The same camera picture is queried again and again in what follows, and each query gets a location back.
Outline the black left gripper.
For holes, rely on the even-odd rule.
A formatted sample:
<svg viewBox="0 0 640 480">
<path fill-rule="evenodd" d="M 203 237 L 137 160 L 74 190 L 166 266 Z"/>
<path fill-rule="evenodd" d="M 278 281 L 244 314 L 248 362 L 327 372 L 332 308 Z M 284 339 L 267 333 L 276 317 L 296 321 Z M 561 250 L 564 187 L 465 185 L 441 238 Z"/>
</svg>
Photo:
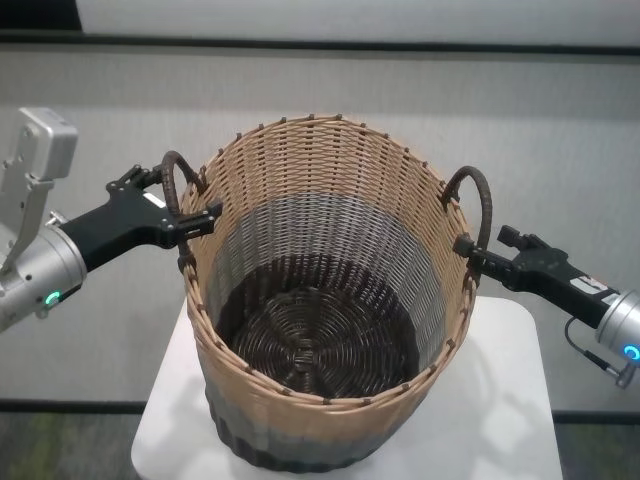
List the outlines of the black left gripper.
<svg viewBox="0 0 640 480">
<path fill-rule="evenodd" d="M 77 247 L 88 272 L 138 246 L 171 249 L 214 231 L 223 213 L 220 199 L 192 214 L 170 215 L 163 201 L 142 191 L 161 182 L 160 165 L 136 164 L 106 184 L 110 198 L 105 204 L 60 227 Z"/>
</svg>

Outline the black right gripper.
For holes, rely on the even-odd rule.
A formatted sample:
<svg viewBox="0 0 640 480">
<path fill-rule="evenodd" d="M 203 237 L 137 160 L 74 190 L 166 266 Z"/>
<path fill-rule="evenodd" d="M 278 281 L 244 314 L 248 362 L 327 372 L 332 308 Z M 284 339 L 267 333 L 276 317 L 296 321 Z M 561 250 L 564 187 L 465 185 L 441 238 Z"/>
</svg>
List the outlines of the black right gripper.
<svg viewBox="0 0 640 480">
<path fill-rule="evenodd" d="M 512 260 L 481 249 L 470 236 L 459 235 L 453 251 L 467 259 L 469 276 L 479 283 L 482 276 L 492 278 L 515 292 L 535 294 L 596 329 L 609 309 L 606 298 L 619 292 L 568 262 L 568 254 L 557 248 L 542 248 L 534 234 L 521 234 L 503 225 L 498 241 L 519 254 Z"/>
</svg>

